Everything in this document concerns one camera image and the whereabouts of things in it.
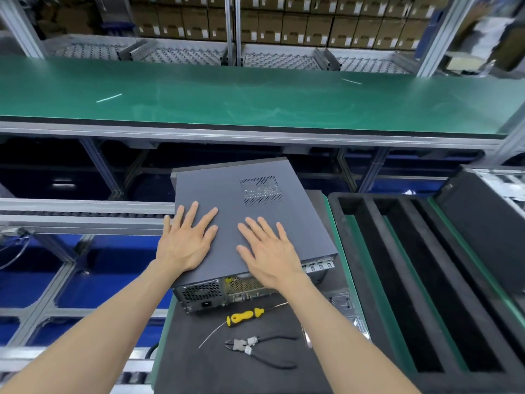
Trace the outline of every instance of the person's left hand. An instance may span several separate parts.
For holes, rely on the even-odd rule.
[[[170,217],[164,217],[162,237],[159,240],[157,255],[152,264],[165,273],[172,274],[174,279],[178,278],[184,271],[193,270],[202,262],[217,233],[216,225],[206,229],[217,214],[217,207],[211,209],[195,227],[192,227],[198,207],[199,204],[193,202],[182,224],[184,206],[179,206],[171,225]]]

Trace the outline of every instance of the person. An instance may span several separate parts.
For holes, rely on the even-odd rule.
[[[83,318],[0,389],[1,394],[105,394],[113,388],[142,330],[171,284],[206,257],[218,227],[217,208],[193,226],[198,204],[183,219],[164,218],[155,259],[128,286]],[[238,228],[251,246],[237,247],[250,272],[278,290],[308,332],[335,394],[418,393],[397,367],[315,288],[284,227],[261,217]]]

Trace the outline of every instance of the screwdriver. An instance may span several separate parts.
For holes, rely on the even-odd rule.
[[[252,319],[253,317],[259,318],[265,312],[270,311],[271,309],[274,309],[274,308],[277,308],[277,307],[280,307],[280,306],[284,306],[286,304],[288,304],[288,302],[282,303],[282,304],[278,304],[276,306],[273,306],[273,307],[270,307],[270,308],[266,308],[266,309],[264,309],[264,308],[257,308],[256,307],[253,310],[249,309],[249,310],[244,311],[244,312],[238,312],[236,314],[227,316],[226,317],[226,324],[228,325],[228,327],[232,327],[234,325],[240,324],[242,321],[246,321],[248,319]]]

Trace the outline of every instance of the perforated vent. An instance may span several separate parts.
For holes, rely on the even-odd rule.
[[[241,179],[240,187],[244,192],[244,204],[247,206],[276,203],[282,199],[282,193],[273,175],[270,177]]]
[[[215,282],[189,286],[180,293],[186,303],[200,302],[214,297],[221,297],[220,286]]]
[[[226,291],[228,294],[242,293],[263,287],[256,278],[233,278],[230,281],[228,281],[228,279],[226,280]]]

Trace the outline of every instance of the person's right hand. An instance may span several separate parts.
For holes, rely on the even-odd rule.
[[[281,223],[277,223],[277,237],[264,218],[259,217],[257,221],[260,225],[246,217],[246,223],[251,229],[241,223],[237,225],[240,233],[251,245],[253,254],[242,245],[237,246],[237,251],[261,284],[282,291],[288,282],[306,274]]]

